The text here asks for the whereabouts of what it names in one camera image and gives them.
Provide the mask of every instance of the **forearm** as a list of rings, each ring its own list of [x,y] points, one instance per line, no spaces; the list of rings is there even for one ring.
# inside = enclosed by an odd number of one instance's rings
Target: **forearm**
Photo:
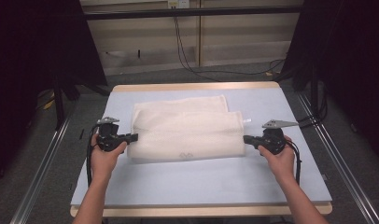
[[[100,224],[102,222],[108,180],[109,176],[92,180],[73,223]]]
[[[294,178],[277,180],[288,200],[295,223],[328,223],[297,184]]]

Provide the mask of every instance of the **fingers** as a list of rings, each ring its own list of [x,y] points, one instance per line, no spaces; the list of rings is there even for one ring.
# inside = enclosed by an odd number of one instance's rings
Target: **fingers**
[[[266,149],[265,147],[263,147],[262,145],[259,145],[259,152],[260,154],[266,158],[266,160],[268,161],[271,157],[274,156],[274,154],[272,154],[272,152],[270,152],[268,149]]]
[[[287,135],[285,135],[285,138],[286,138],[286,140],[288,140],[289,142],[292,142],[292,141],[291,141],[291,138],[288,137]]]
[[[112,150],[112,152],[114,154],[119,155],[119,154],[121,154],[122,152],[125,151],[126,146],[127,146],[126,142],[123,141],[121,144],[119,144],[119,146],[116,149]]]
[[[91,145],[92,146],[97,146],[97,136],[99,136],[98,133],[94,134],[91,138]],[[121,144],[119,144],[119,146],[117,146],[117,148],[115,148],[114,150],[112,150],[111,152],[113,152],[114,154],[121,154],[122,152],[125,151],[125,148],[126,148],[127,144],[125,141],[123,141]]]
[[[289,154],[289,155],[294,156],[294,150],[291,147],[283,148],[283,150],[280,153],[282,153],[282,155]]]

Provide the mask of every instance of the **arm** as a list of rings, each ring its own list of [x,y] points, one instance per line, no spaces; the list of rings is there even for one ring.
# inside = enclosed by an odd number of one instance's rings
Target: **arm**
[[[95,134],[91,140],[91,145],[96,145]],[[73,223],[96,223],[100,224],[105,207],[105,191],[107,190],[108,181],[114,170],[120,153],[126,148],[123,142],[116,149],[110,152],[104,152],[98,146],[93,149],[91,154],[92,182],[87,193],[78,209],[78,213]]]
[[[293,172],[295,155],[292,148],[286,145],[278,155],[272,154],[262,146],[259,146],[259,151],[268,161],[277,183],[285,193],[295,223],[328,223],[295,181]]]

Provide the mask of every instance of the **electrical outlet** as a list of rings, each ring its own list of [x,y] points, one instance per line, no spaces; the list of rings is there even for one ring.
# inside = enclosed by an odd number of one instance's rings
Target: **electrical outlet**
[[[167,8],[178,8],[178,0],[168,0]]]
[[[190,0],[178,0],[178,8],[190,8]]]

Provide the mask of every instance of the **wooden table edge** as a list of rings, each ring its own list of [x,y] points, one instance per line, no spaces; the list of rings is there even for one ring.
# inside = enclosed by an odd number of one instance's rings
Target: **wooden table edge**
[[[332,212],[330,202],[315,203],[322,215]],[[70,214],[75,216],[79,206],[71,206]],[[103,217],[265,217],[291,215],[287,205],[248,206],[187,206],[187,207],[107,207]]]
[[[189,90],[234,90],[280,88],[277,82],[206,82],[206,83],[172,83],[172,84],[139,84],[118,85],[113,92],[120,91],[189,91]]]

